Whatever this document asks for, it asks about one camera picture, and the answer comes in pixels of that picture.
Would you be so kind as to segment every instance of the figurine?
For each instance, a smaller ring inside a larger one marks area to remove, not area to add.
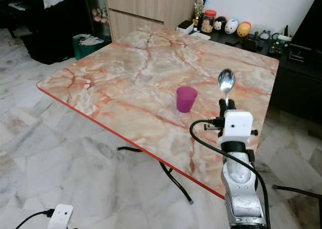
[[[107,23],[108,19],[107,19],[107,10],[106,7],[102,8],[102,19],[101,19],[101,23]]]
[[[250,22],[242,22],[237,28],[237,35],[239,37],[247,36],[251,31],[252,25]]]
[[[100,16],[96,16],[96,17],[94,17],[94,20],[95,20],[96,22],[100,22],[100,21],[102,20],[102,18],[101,18]]]
[[[92,9],[92,15],[93,15],[93,18],[94,18],[95,16],[97,16],[97,10],[96,10],[96,9]]]
[[[238,20],[237,19],[229,19],[225,26],[226,34],[232,34],[236,31],[238,27]]]
[[[215,30],[224,30],[226,23],[227,23],[226,18],[223,16],[220,16],[215,20],[215,24],[214,24],[213,28]]]
[[[101,9],[100,8],[97,8],[97,16],[102,16],[102,11],[101,11]]]

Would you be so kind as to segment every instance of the spoon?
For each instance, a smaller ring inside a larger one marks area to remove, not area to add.
[[[228,93],[235,86],[235,75],[230,69],[224,69],[218,76],[219,88],[226,95],[226,106],[228,107]]]

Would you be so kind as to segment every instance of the wall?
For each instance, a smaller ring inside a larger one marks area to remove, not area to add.
[[[214,9],[217,16],[236,18],[252,23],[252,33],[271,29],[280,32],[289,25],[294,35],[314,0],[207,0],[205,9]]]

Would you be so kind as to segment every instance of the cable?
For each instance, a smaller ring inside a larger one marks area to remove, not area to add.
[[[16,227],[16,229],[20,228],[26,221],[28,221],[30,218],[33,218],[34,216],[41,215],[41,214],[45,214],[45,215],[47,215],[47,217],[51,217],[53,215],[53,213],[54,213],[54,210],[55,209],[49,209],[49,210],[44,210],[44,211],[41,211],[41,212],[37,212],[35,214],[32,214],[31,216],[29,216],[26,219],[24,219],[22,221],[22,223],[20,223],[19,226]]]
[[[254,165],[254,162],[250,162],[250,164],[253,166],[254,169],[255,168],[255,165]],[[255,190],[257,190],[257,187],[258,187],[258,178],[256,177],[256,180],[255,180]]]
[[[293,191],[293,192],[297,192],[297,193],[300,193],[300,194],[303,194],[303,195],[307,195],[307,196],[315,197],[315,198],[318,198],[318,199],[322,199],[322,195],[315,194],[315,193],[312,193],[312,192],[308,192],[308,191],[305,191],[305,190],[292,188],[292,187],[273,185],[272,188],[275,189],[275,190]]]
[[[237,163],[245,166],[247,169],[249,169],[250,171],[252,171],[259,179],[260,183],[261,183],[261,186],[262,186],[262,189],[263,189],[263,194],[264,194],[264,206],[265,206],[265,217],[266,217],[266,226],[268,229],[271,228],[271,223],[270,223],[270,213],[269,213],[269,204],[268,204],[268,193],[267,193],[267,189],[266,189],[266,185],[265,185],[265,182],[262,178],[262,176],[254,169],[252,168],[251,166],[249,166],[248,164],[246,164],[245,162],[237,159],[236,157],[224,152],[224,151],[221,151],[220,149],[217,149],[209,144],[207,144],[206,142],[202,141],[201,139],[199,139],[194,133],[193,133],[193,127],[198,124],[198,123],[201,123],[201,122],[206,122],[206,123],[210,123],[211,120],[197,120],[195,122],[193,122],[190,126],[190,134],[191,136],[197,141],[199,142],[200,144],[206,146],[207,148],[211,149],[211,150],[214,150],[215,152],[218,152],[220,153],[221,155],[229,158],[229,159],[232,159],[234,161],[236,161]]]

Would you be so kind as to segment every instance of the green bin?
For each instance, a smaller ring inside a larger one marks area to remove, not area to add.
[[[85,56],[103,48],[107,45],[107,42],[99,39],[102,43],[93,44],[93,45],[81,45],[79,42],[89,37],[89,34],[78,34],[72,38],[72,45],[74,47],[75,59],[79,60],[84,58]]]

